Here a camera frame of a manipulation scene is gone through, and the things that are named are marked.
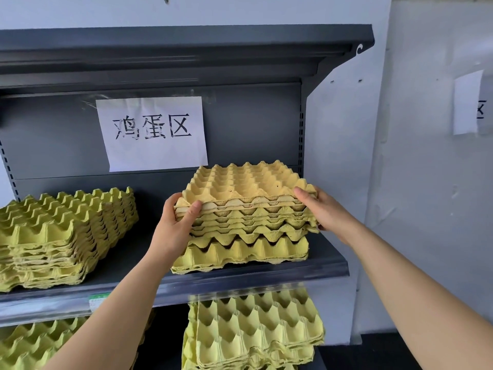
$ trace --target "person's right arm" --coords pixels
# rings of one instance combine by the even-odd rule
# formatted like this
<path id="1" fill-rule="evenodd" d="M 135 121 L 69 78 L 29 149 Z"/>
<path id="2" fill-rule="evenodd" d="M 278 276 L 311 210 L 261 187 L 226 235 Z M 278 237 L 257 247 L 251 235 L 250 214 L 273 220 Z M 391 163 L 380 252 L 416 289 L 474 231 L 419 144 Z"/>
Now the person's right arm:
<path id="1" fill-rule="evenodd" d="M 493 326 L 365 227 L 325 192 L 296 196 L 349 245 L 424 370 L 493 368 Z"/>

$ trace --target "upper shelf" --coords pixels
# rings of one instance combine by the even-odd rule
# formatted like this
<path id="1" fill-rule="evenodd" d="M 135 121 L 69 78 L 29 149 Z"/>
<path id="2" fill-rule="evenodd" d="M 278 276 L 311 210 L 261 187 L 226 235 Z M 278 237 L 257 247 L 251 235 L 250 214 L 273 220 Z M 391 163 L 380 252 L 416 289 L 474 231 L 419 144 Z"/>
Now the upper shelf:
<path id="1" fill-rule="evenodd" d="M 3 30 L 0 94 L 322 80 L 373 44 L 367 24 Z"/>
<path id="2" fill-rule="evenodd" d="M 90 315 L 89 296 L 116 287 L 145 254 L 152 232 L 146 224 L 136 224 L 79 285 L 0 293 L 0 327 Z M 349 275 L 347 261 L 322 234 L 309 233 L 307 239 L 310 252 L 306 261 L 250 262 L 183 275 L 170 272 L 161 281 L 154 306 L 279 290 L 309 280 Z"/>

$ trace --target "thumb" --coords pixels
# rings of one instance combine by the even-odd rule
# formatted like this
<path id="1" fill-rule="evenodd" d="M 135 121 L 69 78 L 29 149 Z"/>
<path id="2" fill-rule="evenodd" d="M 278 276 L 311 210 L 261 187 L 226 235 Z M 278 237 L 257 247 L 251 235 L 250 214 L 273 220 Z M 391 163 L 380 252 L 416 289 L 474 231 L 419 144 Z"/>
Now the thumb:
<path id="1" fill-rule="evenodd" d="M 202 208 L 202 203 L 200 201 L 194 201 L 194 203 L 188 208 L 185 216 L 179 222 L 180 226 L 187 228 L 188 232 L 192 228 L 193 222 L 197 219 Z"/>
<path id="2" fill-rule="evenodd" d="M 307 206 L 308 209 L 315 214 L 317 211 L 321 209 L 320 202 L 315 198 L 311 197 L 308 192 L 300 187 L 294 187 L 293 189 L 296 198 L 299 199 L 303 204 Z"/>

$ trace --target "green and white price label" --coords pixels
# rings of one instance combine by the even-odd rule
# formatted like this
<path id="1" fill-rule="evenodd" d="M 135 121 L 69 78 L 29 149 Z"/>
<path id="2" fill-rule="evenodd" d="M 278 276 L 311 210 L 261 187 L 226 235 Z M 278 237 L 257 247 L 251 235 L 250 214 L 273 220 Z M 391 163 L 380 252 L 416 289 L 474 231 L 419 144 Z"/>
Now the green and white price label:
<path id="1" fill-rule="evenodd" d="M 104 300 L 109 296 L 109 293 L 92 294 L 89 296 L 89 307 L 91 312 L 94 311 L 102 304 Z"/>

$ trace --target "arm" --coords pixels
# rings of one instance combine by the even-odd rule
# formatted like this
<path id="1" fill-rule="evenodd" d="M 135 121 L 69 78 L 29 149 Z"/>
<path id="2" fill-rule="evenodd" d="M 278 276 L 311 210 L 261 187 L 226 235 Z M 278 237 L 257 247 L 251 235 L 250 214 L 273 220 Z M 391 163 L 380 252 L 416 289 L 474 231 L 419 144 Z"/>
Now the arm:
<path id="1" fill-rule="evenodd" d="M 360 259 L 385 308 L 424 370 L 493 367 L 493 326 L 366 228 L 323 191 L 296 196 Z"/>
<path id="2" fill-rule="evenodd" d="M 201 203 L 196 201 L 180 222 L 171 196 L 144 258 L 123 278 L 74 336 L 43 370 L 128 370 L 144 332 L 157 288 L 164 274 L 182 254 Z"/>

